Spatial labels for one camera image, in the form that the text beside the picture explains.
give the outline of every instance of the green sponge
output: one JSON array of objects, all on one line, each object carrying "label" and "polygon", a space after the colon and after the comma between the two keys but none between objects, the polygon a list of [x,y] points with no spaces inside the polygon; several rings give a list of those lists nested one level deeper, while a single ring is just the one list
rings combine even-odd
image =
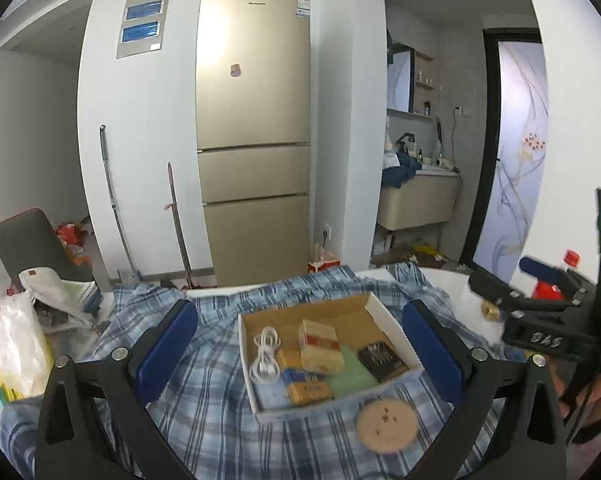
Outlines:
[{"label": "green sponge", "polygon": [[341,346],[341,352],[345,361],[345,368],[338,375],[326,376],[325,378],[335,399],[355,394],[379,383],[348,346]]}]

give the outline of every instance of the red bottle cap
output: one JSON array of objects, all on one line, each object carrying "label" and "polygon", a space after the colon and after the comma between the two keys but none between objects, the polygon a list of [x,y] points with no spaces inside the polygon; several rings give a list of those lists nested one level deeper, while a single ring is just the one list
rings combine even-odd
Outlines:
[{"label": "red bottle cap", "polygon": [[580,256],[575,251],[567,250],[565,256],[563,256],[563,261],[570,267],[576,267],[580,261]]}]

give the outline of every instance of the refrigerator drawer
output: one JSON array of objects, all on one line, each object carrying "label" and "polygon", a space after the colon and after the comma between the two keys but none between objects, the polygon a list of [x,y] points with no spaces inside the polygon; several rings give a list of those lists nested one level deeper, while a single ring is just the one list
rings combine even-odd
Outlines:
[{"label": "refrigerator drawer", "polygon": [[206,205],[204,212],[218,286],[275,282],[307,272],[306,195]]},{"label": "refrigerator drawer", "polygon": [[309,146],[199,153],[203,202],[309,192]]},{"label": "refrigerator drawer", "polygon": [[199,149],[309,142],[309,18],[298,0],[200,0]]}]

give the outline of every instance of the blue panel window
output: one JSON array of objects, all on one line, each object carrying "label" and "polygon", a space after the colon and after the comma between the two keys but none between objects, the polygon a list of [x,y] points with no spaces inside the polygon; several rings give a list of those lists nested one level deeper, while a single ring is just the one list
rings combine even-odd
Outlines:
[{"label": "blue panel window", "polygon": [[135,20],[136,18],[147,18],[154,14],[160,14],[163,7],[161,0],[157,2],[147,2],[146,4],[139,4],[132,7],[128,7],[126,20]]},{"label": "blue panel window", "polygon": [[158,35],[158,22],[143,23],[124,28],[122,30],[122,42],[145,40],[156,35]]}]

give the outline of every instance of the red bottle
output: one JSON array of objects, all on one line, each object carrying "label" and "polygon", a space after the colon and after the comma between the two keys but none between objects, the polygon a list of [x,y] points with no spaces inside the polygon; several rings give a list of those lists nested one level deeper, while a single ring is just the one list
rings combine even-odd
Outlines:
[{"label": "red bottle", "polygon": [[[563,261],[567,264],[567,267],[563,266],[564,270],[568,267],[576,269],[580,261],[580,256],[577,252],[568,249],[565,256],[563,256]],[[538,300],[539,298],[543,298],[544,300],[564,300],[565,296],[563,296],[561,290],[556,285],[550,285],[539,280],[532,292],[532,299]]]}]

